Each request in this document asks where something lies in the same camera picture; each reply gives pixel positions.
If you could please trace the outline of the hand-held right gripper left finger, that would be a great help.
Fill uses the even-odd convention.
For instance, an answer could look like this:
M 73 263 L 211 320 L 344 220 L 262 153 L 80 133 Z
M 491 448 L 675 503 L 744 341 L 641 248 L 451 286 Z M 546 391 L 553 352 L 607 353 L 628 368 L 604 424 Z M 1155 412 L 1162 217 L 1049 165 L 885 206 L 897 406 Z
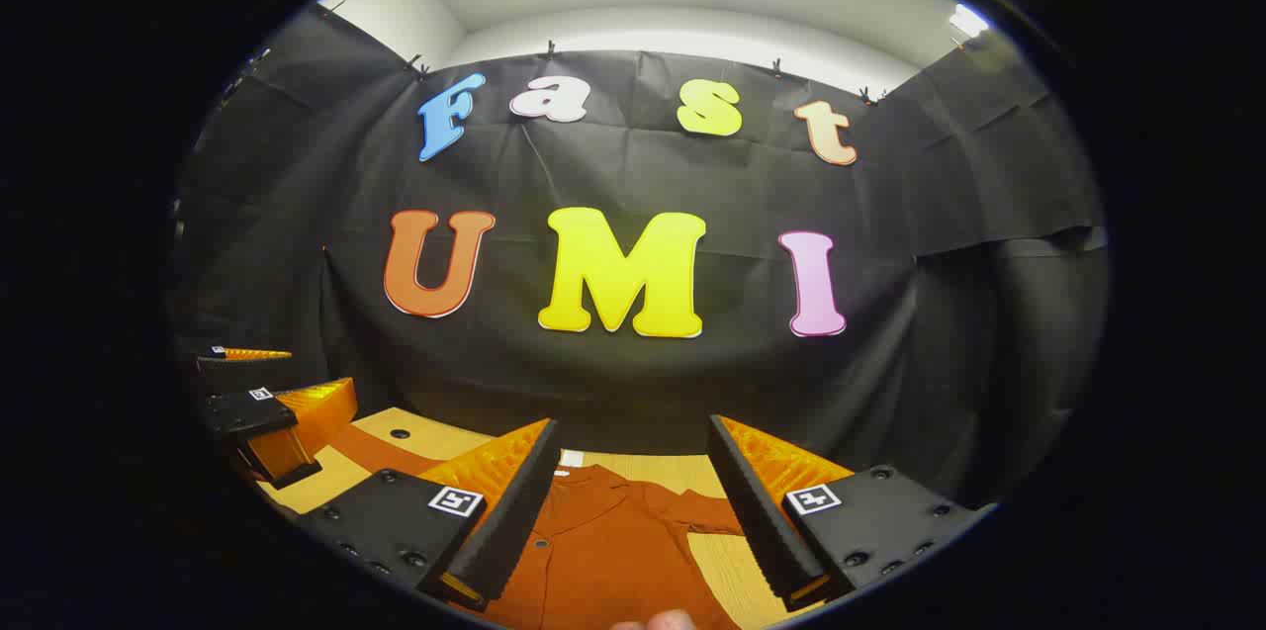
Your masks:
M 384 584 L 484 610 L 501 598 L 549 492 L 557 431 L 544 417 L 422 474 L 386 466 L 298 525 Z

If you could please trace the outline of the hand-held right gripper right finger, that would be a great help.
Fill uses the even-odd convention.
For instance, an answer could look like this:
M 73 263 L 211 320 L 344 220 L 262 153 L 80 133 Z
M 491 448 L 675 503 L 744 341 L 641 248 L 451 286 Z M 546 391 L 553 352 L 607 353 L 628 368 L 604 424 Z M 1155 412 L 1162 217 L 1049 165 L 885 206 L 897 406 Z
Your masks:
M 894 466 L 847 469 L 719 414 L 709 417 L 708 458 L 787 611 L 880 584 L 995 509 L 955 503 Z

